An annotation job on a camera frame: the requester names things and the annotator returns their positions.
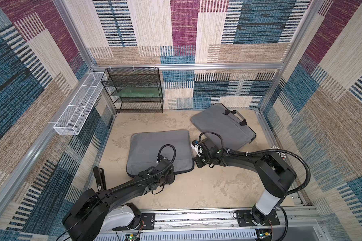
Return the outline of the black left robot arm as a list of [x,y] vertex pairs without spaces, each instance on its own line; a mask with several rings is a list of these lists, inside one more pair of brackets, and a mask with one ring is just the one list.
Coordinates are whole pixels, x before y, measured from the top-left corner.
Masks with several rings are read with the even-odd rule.
[[170,185],[175,180],[173,163],[176,149],[165,144],[158,152],[158,164],[140,172],[132,180],[117,187],[95,192],[86,190],[62,219],[66,240],[92,241],[100,233],[106,216],[133,198],[153,193],[159,187]]

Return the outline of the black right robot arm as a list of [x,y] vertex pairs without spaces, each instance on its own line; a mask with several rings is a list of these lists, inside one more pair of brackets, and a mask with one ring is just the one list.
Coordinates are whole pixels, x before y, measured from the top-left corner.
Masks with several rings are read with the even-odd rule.
[[[264,191],[244,216],[246,221],[251,221],[254,226],[263,226],[268,222],[273,209],[278,207],[288,195],[299,192],[310,182],[311,171],[309,165],[297,154],[271,148],[255,152],[234,151],[224,146],[223,139],[214,132],[203,132],[197,140],[192,141],[192,149],[197,153],[194,158],[198,168],[208,165],[238,167],[253,171],[258,174],[264,186]],[[285,156],[296,158],[304,167],[306,177],[297,188],[290,190],[297,174],[285,161]]]

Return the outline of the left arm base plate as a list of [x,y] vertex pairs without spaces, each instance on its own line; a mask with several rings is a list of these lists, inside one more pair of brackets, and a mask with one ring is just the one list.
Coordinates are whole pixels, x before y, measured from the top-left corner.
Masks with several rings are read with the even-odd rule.
[[115,228],[118,231],[153,230],[155,224],[155,213],[144,212],[133,219],[127,227]]

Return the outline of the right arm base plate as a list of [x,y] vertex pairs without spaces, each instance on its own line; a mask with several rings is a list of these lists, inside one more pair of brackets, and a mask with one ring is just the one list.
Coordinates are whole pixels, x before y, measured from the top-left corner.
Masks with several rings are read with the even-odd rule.
[[264,215],[256,209],[242,209],[234,213],[240,227],[256,227],[256,226],[279,226],[280,220],[276,211],[273,209],[269,215]]

